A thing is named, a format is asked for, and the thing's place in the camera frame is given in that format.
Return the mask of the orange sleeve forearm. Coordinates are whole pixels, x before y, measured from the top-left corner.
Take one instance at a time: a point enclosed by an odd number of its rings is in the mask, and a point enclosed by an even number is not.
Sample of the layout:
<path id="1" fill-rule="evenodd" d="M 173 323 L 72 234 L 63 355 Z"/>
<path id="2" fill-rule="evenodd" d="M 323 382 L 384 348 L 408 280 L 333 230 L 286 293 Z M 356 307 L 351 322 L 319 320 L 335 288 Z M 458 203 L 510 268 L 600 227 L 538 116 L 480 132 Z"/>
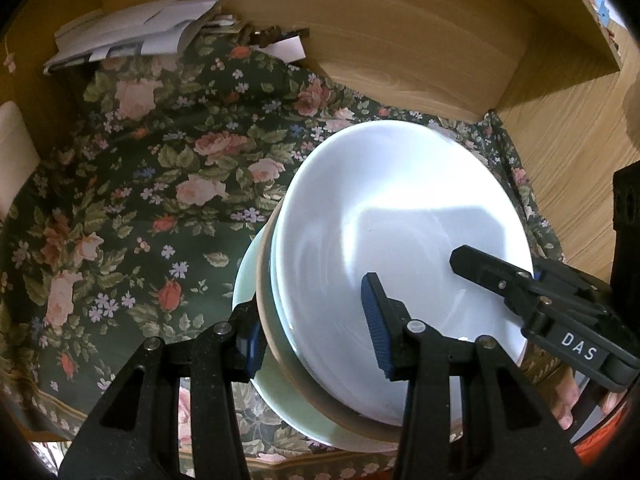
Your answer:
<path id="1" fill-rule="evenodd" d="M 628 412 L 627 404 L 623 404 L 599 422 L 589 434 L 577 441 L 574 450 L 585 467 L 592 466 L 601 457 L 616 432 L 623 426 Z"/>

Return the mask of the right hand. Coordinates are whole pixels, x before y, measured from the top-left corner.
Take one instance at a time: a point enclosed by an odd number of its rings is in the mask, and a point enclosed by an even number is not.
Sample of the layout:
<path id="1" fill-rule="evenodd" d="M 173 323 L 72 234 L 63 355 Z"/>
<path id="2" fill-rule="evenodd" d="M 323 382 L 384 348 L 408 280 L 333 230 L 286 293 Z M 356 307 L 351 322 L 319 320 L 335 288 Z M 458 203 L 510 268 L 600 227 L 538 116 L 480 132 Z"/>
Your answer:
<path id="1" fill-rule="evenodd" d="M 550 410 L 563 430 L 569 430 L 573 423 L 572 409 L 580 397 L 573 370 L 567 365 L 560 366 L 550 378 Z M 609 392 L 600 402 L 603 416 L 610 414 L 623 400 L 626 392 Z"/>

